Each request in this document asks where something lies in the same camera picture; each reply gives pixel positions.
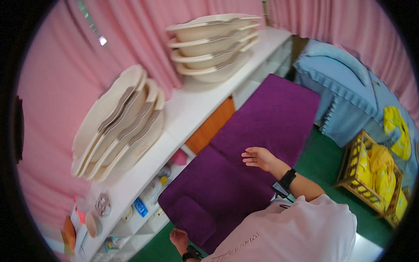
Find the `wire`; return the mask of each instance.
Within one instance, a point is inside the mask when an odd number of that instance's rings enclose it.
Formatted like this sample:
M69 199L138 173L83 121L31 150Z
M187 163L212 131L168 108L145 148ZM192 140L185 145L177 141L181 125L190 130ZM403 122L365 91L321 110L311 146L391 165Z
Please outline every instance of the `wire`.
M291 203L294 203L294 201L292 201L291 199L289 199L288 197L286 197L286 199L288 199L289 201L291 201Z
M288 199L291 203L294 203L294 201L292 201L291 199L289 199L288 197L285 197L286 199Z

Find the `purple cushion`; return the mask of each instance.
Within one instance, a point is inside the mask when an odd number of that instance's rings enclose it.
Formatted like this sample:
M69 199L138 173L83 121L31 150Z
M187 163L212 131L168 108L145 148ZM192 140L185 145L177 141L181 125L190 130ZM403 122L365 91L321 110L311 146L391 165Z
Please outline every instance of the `purple cushion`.
M294 166L319 102L320 96L310 89L269 75L160 195L159 204L170 220L202 250L213 253L247 215L265 209L273 196L275 178L246 166L241 153L251 146L266 147Z
M190 210L193 210L193 213L185 217L185 214L189 214ZM194 243L198 246L205 243L215 232L216 225L211 214L190 197L181 196L167 212L173 214L171 220L178 221L177 228L188 232L189 238L195 239Z
M258 146L294 166L313 127L319 103L320 96L314 91L271 74L211 144L235 163L241 162L246 148Z

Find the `bed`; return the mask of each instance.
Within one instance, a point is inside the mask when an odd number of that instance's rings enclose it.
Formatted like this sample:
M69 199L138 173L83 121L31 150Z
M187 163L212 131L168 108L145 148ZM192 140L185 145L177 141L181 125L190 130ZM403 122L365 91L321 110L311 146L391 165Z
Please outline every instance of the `bed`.
M397 107L409 129L411 156L405 161L393 153L393 158L403 171L402 187L412 190L418 172L415 142L419 141L412 118L387 86L355 57L321 44L310 39L294 63L295 82L321 96L315 119L321 133L342 148L364 129L374 141L391 147L400 132L384 133L383 110Z

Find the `black watch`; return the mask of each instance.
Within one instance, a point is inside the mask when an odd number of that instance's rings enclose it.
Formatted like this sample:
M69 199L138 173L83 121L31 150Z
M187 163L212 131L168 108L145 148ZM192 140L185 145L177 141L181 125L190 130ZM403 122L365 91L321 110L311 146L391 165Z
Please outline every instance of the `black watch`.
M295 178L295 170L291 169L288 170L285 175L282 177L281 180L276 181L272 188L274 189L275 193L277 193L280 197L286 198L290 195L290 185L291 182Z
M188 245L186 248L187 253L183 254L182 261L186 262L190 258L196 258L200 259L202 257L202 254L196 250L192 245Z
M192 255L191 253L185 253L183 256L182 256L182 261L183 262L186 262L188 259L190 259L190 258L194 258L195 256L194 255Z

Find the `hand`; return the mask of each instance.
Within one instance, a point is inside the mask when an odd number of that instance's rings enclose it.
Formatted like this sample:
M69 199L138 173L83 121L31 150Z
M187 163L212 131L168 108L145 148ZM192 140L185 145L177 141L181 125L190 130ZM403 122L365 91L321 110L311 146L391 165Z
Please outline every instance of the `hand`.
M186 253L186 249L188 247L188 234L180 229L174 228L170 233L170 241L172 241L173 245L175 245L178 252L181 254Z
M280 180L284 174L290 170L290 166L282 160L277 159L266 148L251 147L246 148L242 153L243 162L247 166L257 166L263 171L271 173L277 180Z

